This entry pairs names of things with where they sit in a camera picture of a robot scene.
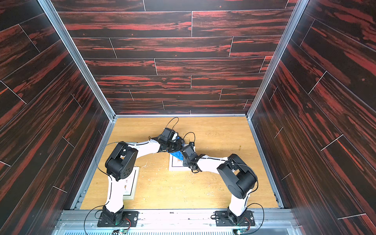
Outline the blue microfiber cloth black trim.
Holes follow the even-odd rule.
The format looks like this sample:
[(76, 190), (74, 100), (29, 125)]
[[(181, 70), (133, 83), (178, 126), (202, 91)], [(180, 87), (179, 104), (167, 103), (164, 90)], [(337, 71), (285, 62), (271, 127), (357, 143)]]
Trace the blue microfiber cloth black trim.
[(182, 161), (184, 159), (181, 151), (172, 152), (172, 153), (170, 153), (170, 155), (177, 158), (180, 161)]

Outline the white picture frame deer print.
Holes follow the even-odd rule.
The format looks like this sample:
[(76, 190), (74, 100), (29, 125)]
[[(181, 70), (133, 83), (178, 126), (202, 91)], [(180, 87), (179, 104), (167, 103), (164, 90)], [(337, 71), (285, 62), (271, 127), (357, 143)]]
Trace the white picture frame deer print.
[(179, 160), (171, 154), (169, 155), (168, 169), (169, 171), (191, 171), (191, 169), (187, 166), (183, 166), (183, 161)]

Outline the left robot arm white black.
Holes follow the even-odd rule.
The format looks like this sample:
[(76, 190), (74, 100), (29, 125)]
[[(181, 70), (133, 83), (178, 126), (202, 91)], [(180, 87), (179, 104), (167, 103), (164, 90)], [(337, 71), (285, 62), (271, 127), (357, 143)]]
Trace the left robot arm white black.
[(148, 154), (179, 152), (184, 146), (184, 140), (170, 128), (165, 128), (157, 137), (141, 143), (119, 142), (105, 163), (109, 188), (106, 204), (102, 215), (110, 223), (119, 225), (123, 221), (123, 194), (128, 178), (135, 166), (137, 158)]

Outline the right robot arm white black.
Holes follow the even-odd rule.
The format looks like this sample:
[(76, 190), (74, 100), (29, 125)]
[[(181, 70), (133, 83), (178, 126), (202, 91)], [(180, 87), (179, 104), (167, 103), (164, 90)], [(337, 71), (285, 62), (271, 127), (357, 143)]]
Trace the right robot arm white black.
[(211, 172), (221, 176), (232, 194), (227, 217), (233, 225), (243, 222), (249, 196), (258, 183), (255, 172), (237, 154), (231, 154), (227, 158), (198, 155), (193, 144), (184, 146), (181, 153), (183, 166), (189, 167), (193, 173)]

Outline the white picture frame near left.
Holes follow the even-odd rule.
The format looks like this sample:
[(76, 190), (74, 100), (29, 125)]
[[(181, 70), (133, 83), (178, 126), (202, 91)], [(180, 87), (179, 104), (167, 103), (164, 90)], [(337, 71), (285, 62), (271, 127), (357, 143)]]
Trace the white picture frame near left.
[(140, 173), (140, 167), (135, 166), (132, 170), (132, 173), (125, 179), (126, 183), (124, 185), (124, 194), (123, 194), (124, 200), (134, 200), (136, 189), (137, 189), (139, 173)]

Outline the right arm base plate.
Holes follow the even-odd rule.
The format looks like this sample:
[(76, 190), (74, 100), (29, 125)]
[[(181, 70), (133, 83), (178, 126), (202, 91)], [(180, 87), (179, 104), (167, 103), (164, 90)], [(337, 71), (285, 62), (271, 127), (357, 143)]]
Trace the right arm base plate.
[(255, 226), (253, 213), (248, 210), (245, 210), (240, 216), (236, 216), (229, 210), (215, 211), (214, 214), (211, 215), (211, 219), (215, 221), (217, 227)]

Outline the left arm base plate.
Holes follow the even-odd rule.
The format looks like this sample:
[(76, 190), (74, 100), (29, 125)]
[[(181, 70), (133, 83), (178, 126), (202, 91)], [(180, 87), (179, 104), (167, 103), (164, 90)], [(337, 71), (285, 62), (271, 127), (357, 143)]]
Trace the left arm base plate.
[(139, 212), (138, 211), (123, 211), (122, 215), (116, 213), (115, 215), (107, 215), (102, 212), (99, 217), (97, 227), (99, 228), (110, 228), (110, 227), (121, 227), (129, 228), (136, 227), (138, 223)]

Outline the aluminium front rail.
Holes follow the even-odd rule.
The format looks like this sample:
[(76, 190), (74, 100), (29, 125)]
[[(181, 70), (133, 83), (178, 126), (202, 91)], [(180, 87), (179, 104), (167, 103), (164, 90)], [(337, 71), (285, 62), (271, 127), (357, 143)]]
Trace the aluminium front rail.
[(54, 235), (303, 235), (289, 209), (249, 209), (255, 226), (217, 227), (219, 209), (140, 210), (136, 227), (99, 228), (98, 210), (63, 211)]

